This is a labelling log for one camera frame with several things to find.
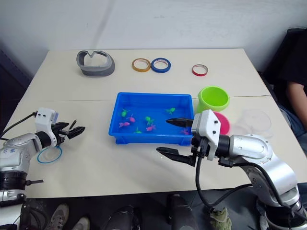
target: pink bowl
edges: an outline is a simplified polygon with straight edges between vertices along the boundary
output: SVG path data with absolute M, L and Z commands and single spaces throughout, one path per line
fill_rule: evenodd
M 230 123 L 227 117 L 225 117 L 223 114 L 218 113 L 218 112 L 214 112 L 214 114 L 217 116 L 217 118 L 221 122 L 220 135 L 226 135 L 230 130 Z

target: blue tape roll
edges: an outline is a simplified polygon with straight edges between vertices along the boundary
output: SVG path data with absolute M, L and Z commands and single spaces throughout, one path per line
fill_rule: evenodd
M 54 148 L 57 148 L 57 149 L 60 150 L 59 156 L 58 156 L 57 158 L 55 158 L 53 161 L 47 161 L 47 162 L 41 161 L 41 160 L 39 159 L 39 157 L 40 157 L 40 155 L 41 155 L 44 151 L 46 151 L 47 149 L 49 149 L 49 148 L 46 148 L 46 149 L 40 151 L 40 153 L 39 153 L 38 156 L 37 156 L 37 161 L 38 161 L 39 163 L 41 163 L 41 164 L 48 164 L 48 163 L 54 162 L 54 161 L 56 161 L 57 159 L 59 159 L 59 158 L 62 156 L 63 150 L 62 150 L 62 148 L 61 148 L 60 146 L 55 146 Z
M 156 62 L 164 62 L 165 64 L 167 64 L 167 67 L 165 69 L 158 69 L 154 66 Z M 152 61 L 151 66 L 153 71 L 157 73 L 165 73 L 168 72 L 169 69 L 171 68 L 171 63 L 166 58 L 159 57 Z

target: purple toy fish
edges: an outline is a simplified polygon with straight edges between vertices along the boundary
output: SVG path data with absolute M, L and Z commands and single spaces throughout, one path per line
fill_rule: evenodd
M 187 128 L 184 128 L 180 133 L 183 133 L 184 135 L 190 135 L 189 130 Z
M 146 131 L 153 131 L 155 129 L 155 125 L 151 125 L 149 127 L 146 128 Z
M 128 122 L 128 121 L 126 121 L 126 122 L 120 122 L 119 123 L 119 127 L 120 128 L 122 128 L 123 126 L 129 126 L 130 125 L 130 123 Z
M 133 117 L 133 114 L 130 117 L 127 117 L 126 119 L 129 119 L 131 122 L 135 122 L 135 118 Z

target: white table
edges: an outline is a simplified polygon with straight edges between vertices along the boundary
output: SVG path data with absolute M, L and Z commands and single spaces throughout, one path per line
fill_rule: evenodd
M 133 194 L 195 190 L 195 168 L 171 161 L 155 148 L 176 148 L 189 155 L 190 147 L 170 144 L 117 145 L 108 135 L 115 101 L 43 102 L 22 100 L 8 125 L 20 120 L 37 108 L 49 107 L 59 112 L 58 121 L 86 126 L 82 135 L 62 144 L 60 160 L 43 165 L 31 160 L 28 178 L 44 179 L 43 184 L 26 188 L 28 197 L 70 197 Z M 231 98 L 222 113 L 235 123 L 246 109 L 260 109 L 272 121 L 269 139 L 274 152 L 295 171 L 299 182 L 307 182 L 307 160 L 296 138 L 270 96 Z M 34 119 L 28 119 L 5 137 L 35 132 Z M 225 168 L 217 160 L 203 161 L 200 183 L 202 189 L 231 188 L 249 183 L 243 170 Z
M 114 100 L 118 92 L 187 93 L 193 98 L 207 86 L 225 89 L 229 96 L 270 95 L 243 49 L 106 50 L 115 61 L 107 77 L 86 77 L 76 63 L 78 50 L 49 51 L 24 99 L 41 101 Z M 166 73 L 132 69 L 136 58 L 167 58 Z M 204 64 L 205 77 L 191 68 Z

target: sneaker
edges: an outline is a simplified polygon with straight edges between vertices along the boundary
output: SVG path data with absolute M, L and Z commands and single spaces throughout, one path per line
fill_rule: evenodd
M 90 220 L 87 217 L 82 217 L 72 228 L 72 230 L 90 230 Z
M 69 208 L 67 204 L 60 204 L 54 211 L 50 223 L 46 230 L 62 230 L 67 222 L 69 215 Z

